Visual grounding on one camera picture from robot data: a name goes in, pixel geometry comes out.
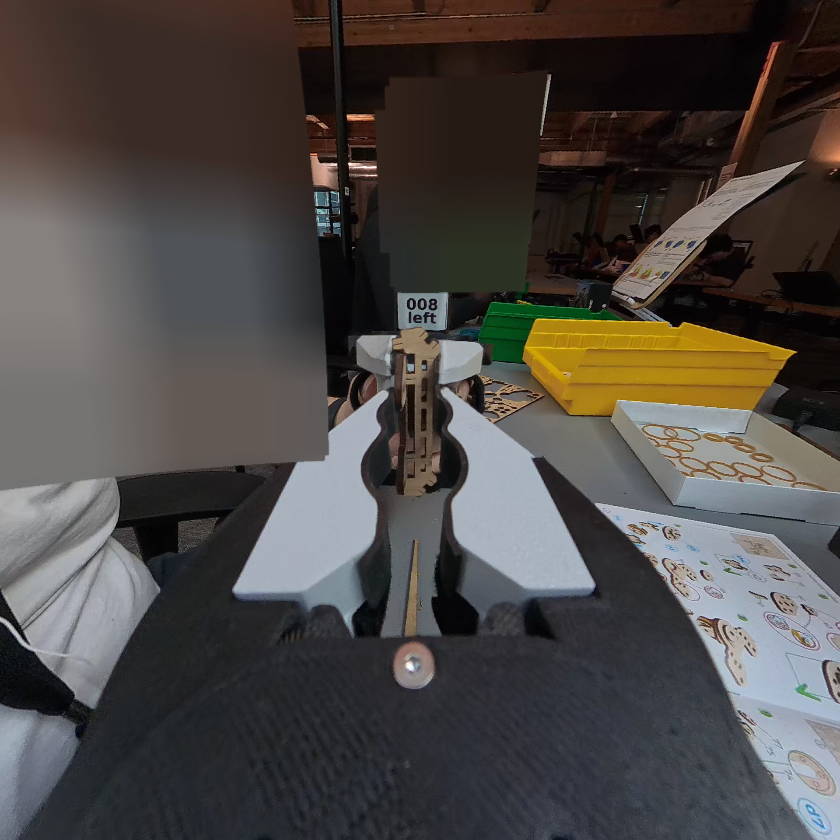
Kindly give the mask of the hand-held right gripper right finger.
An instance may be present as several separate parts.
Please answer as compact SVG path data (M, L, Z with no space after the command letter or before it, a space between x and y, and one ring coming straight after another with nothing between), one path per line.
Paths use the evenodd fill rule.
M586 596L595 583L534 457L444 388L441 466L458 462L446 500L438 590L465 599Z

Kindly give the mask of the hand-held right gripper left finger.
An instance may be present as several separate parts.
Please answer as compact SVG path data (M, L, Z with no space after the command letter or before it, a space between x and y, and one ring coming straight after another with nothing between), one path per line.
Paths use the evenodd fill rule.
M329 433L324 460L290 473L234 584L241 601L361 601L358 562L374 542L377 504L362 458L382 430L377 393Z

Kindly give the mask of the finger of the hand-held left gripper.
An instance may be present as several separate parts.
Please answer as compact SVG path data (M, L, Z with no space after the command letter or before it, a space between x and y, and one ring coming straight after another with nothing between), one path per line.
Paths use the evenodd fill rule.
M394 386L394 334L362 335L356 341L356 362L373 374L377 389Z
M484 349L480 343L460 340L440 340L437 382L452 385L479 375Z

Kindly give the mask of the wooden model assembly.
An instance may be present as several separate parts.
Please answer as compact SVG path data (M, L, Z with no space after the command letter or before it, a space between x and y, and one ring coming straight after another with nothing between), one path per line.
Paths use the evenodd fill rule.
M396 490L418 497L436 482L434 420L440 348L427 331L405 329L392 342L398 419Z

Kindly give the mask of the green plastic bin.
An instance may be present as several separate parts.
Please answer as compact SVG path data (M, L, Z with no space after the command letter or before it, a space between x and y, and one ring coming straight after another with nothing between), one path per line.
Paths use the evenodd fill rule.
M620 318L609 311L494 301L481 325L478 342L491 345L493 361L521 364L524 346L536 319L618 321Z

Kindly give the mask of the laser-cut plywood sheet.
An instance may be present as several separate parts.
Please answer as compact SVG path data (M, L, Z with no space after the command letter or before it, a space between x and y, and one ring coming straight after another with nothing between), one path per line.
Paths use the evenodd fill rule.
M494 424L544 397L540 392L483 374L479 378L484 386L484 406L481 412Z

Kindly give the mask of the thin wooden stick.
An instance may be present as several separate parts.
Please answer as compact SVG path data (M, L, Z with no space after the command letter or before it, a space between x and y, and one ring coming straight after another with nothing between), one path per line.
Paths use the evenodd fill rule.
M417 635L418 614L422 610L419 595L419 540L415 539L412 546L411 566L408 575L408 587L406 596L406 611L404 618L404 637Z

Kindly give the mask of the person's dark pants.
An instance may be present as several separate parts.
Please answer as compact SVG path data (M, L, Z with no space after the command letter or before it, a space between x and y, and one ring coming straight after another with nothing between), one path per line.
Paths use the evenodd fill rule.
M179 573L188 568L196 556L197 547L182 553L167 552L149 559L146 566L158 585L163 590Z

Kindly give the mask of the black metal pole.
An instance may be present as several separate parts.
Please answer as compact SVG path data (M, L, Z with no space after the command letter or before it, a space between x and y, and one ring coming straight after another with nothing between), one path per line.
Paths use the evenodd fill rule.
M350 179L350 147L347 120L347 98L345 89L345 62L343 36L343 5L341 1L329 1L329 31L332 53L332 78L335 113L335 136L337 146L337 173L340 197L340 224L343 256L348 271L349 301L353 301L354 256L353 216Z

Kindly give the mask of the yellow plastic bin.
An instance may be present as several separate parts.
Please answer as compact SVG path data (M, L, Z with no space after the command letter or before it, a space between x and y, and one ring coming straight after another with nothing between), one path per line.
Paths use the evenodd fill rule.
M570 415L618 401L753 410L795 352L684 323L537 319L522 357Z

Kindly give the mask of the white cardboard box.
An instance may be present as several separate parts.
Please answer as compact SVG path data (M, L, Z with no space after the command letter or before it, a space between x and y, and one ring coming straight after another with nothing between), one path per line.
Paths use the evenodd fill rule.
M839 523L837 458L757 413L618 401L612 425L677 506Z

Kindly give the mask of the person's white shirt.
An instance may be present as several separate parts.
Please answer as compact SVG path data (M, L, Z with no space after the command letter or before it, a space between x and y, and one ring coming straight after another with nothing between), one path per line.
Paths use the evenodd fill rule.
M28 643L90 708L160 590L112 536L119 507L114 478L1 493L2 594ZM2 838L21 834L76 749L68 720L2 707Z

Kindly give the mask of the open instruction booklet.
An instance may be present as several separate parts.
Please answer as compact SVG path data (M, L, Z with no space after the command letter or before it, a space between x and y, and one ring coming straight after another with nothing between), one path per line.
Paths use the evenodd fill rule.
M838 595L768 533L598 508L682 605L806 831L838 838Z

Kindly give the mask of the wooden clipboard with instruction sheet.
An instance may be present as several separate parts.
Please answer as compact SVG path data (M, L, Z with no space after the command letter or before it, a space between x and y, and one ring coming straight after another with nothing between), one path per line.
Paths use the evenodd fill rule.
M797 161L729 180L636 257L614 282L612 296L634 310L646 307L698 257L720 226L761 200L765 193L791 182L792 173L802 164L803 161Z

